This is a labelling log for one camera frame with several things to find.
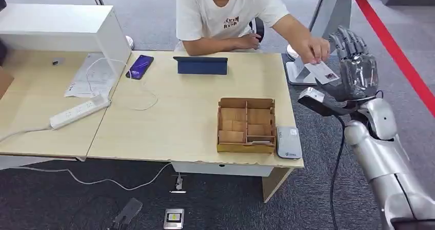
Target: robotic arm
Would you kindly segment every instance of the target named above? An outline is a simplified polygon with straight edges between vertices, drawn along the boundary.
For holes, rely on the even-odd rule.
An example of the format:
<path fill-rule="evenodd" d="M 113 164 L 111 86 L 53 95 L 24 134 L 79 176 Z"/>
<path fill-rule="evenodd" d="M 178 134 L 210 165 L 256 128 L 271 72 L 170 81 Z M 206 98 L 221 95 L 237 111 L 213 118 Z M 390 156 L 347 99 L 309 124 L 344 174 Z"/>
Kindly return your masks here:
<path fill-rule="evenodd" d="M 435 201 L 412 173 L 390 105 L 376 97 L 375 58 L 364 40 L 346 28 L 339 27 L 329 40 L 340 58 L 341 84 L 317 84 L 347 105 L 334 107 L 311 87 L 300 94 L 298 102 L 322 116 L 351 116 L 344 130 L 346 143 L 376 198 L 382 229 L 435 229 Z"/>

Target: wooden box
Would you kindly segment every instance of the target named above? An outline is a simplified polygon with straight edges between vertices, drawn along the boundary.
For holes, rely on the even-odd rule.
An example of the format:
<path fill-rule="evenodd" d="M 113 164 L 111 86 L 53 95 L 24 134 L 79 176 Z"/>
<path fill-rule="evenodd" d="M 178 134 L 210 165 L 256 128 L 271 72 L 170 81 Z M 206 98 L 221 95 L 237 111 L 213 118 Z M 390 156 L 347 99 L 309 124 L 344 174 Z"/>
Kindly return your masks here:
<path fill-rule="evenodd" d="M 274 108 L 273 99 L 222 98 L 217 111 L 217 151 L 273 153 Z"/>
<path fill-rule="evenodd" d="M 12 81 L 13 77 L 0 67 L 0 99 L 2 99 Z"/>

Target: red stripe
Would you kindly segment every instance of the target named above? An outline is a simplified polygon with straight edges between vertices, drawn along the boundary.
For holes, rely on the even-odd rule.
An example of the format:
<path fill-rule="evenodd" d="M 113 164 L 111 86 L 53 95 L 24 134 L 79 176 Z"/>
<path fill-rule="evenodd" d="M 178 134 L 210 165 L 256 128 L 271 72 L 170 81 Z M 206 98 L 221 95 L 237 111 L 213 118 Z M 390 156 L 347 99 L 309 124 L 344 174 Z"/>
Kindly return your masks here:
<path fill-rule="evenodd" d="M 355 0 L 361 11 L 363 11 L 364 16 L 366 16 L 367 21 L 370 23 L 376 35 L 381 40 L 384 47 L 390 53 L 393 60 L 396 62 L 402 73 L 410 82 L 411 86 L 419 95 L 420 99 L 426 105 L 427 109 L 435 117 L 435 97 L 430 91 L 429 87 L 424 83 L 420 75 L 417 73 L 415 68 L 409 62 L 408 58 L 402 52 L 400 47 L 394 41 L 391 34 L 388 32 L 385 25 L 382 23 L 381 19 L 376 15 L 373 8 L 370 6 L 367 0 Z"/>

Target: phone screen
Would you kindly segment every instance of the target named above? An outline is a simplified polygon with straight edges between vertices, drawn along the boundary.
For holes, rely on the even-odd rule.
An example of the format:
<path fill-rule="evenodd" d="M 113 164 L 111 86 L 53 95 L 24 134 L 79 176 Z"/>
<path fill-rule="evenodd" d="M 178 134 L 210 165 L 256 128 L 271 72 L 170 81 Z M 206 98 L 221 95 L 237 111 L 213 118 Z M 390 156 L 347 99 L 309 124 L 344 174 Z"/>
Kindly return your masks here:
<path fill-rule="evenodd" d="M 137 60 L 130 67 L 130 71 L 125 74 L 125 77 L 140 80 L 144 76 L 145 72 L 147 71 L 153 60 L 154 57 L 146 56 L 143 54 L 139 55 L 139 58 L 137 58 Z"/>

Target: chair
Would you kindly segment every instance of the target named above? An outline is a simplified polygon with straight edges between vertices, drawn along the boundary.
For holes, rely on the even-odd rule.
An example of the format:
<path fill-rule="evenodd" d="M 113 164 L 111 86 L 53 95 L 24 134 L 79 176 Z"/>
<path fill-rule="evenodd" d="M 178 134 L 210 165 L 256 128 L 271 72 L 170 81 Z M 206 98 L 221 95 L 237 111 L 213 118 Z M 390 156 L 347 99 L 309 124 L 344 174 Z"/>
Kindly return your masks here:
<path fill-rule="evenodd" d="M 261 36 L 259 39 L 259 42 L 261 43 L 264 38 L 264 22 L 260 18 L 256 17 L 253 21 L 249 22 L 249 26 L 255 33 Z"/>

